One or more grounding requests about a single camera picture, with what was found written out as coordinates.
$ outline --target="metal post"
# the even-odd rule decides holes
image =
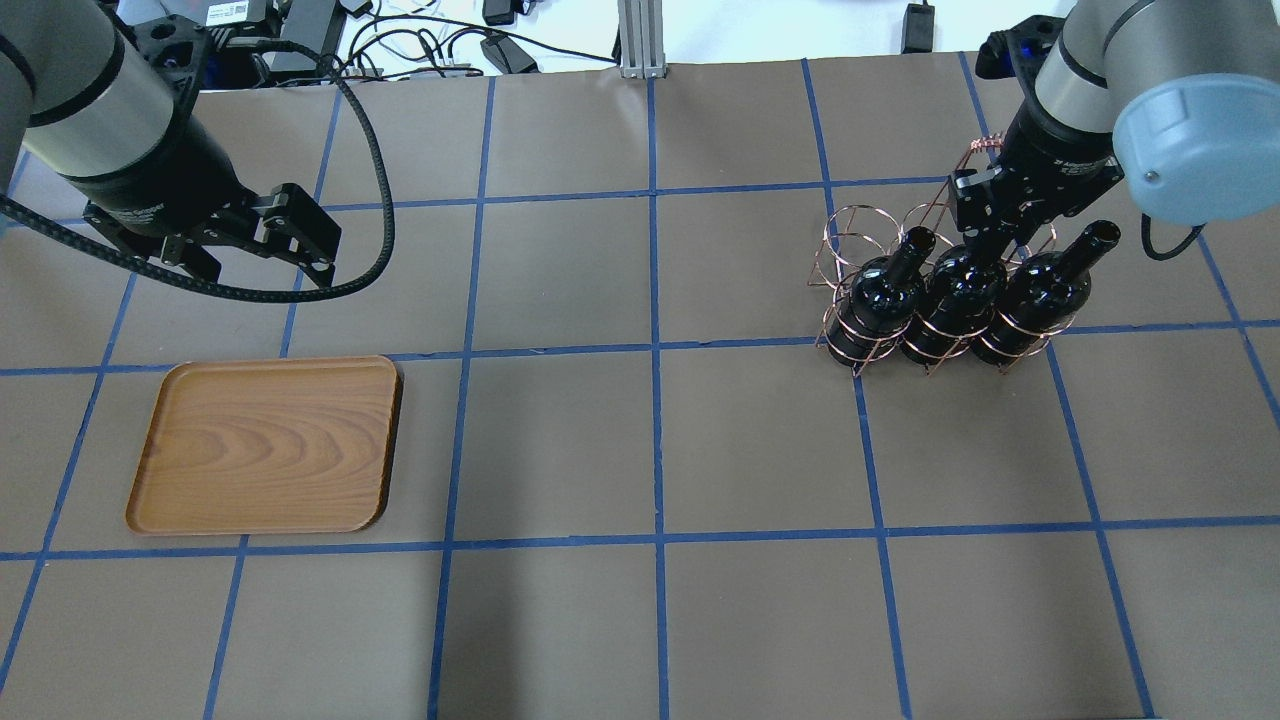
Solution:
[[[622,77],[667,77],[662,50],[662,0],[618,0]]]

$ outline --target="white label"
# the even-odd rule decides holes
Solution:
[[[228,26],[232,23],[242,23],[248,19],[248,1],[242,0],[239,3],[223,3],[221,5],[210,5],[209,15],[205,18],[206,26]]]

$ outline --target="black bottle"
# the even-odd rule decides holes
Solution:
[[[859,370],[893,348],[891,343],[924,299],[920,265],[933,252],[934,242],[933,231],[915,227],[906,231],[892,255],[861,266],[827,328],[827,351],[837,363]]]
[[[920,365],[937,365],[964,352],[969,340],[991,323],[992,305],[1005,292],[1009,274],[1001,254],[1006,242],[957,245],[933,265],[928,291],[902,333],[902,354]]]
[[[1066,250],[1023,263],[996,302],[991,325],[974,341],[973,354],[992,365],[1010,365],[1041,333],[1069,323],[1089,299],[1089,268],[1119,242],[1120,228],[1098,220]]]

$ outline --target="wood grain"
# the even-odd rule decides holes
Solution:
[[[140,534],[349,532],[387,500],[387,357],[188,363],[160,387],[125,523]]]

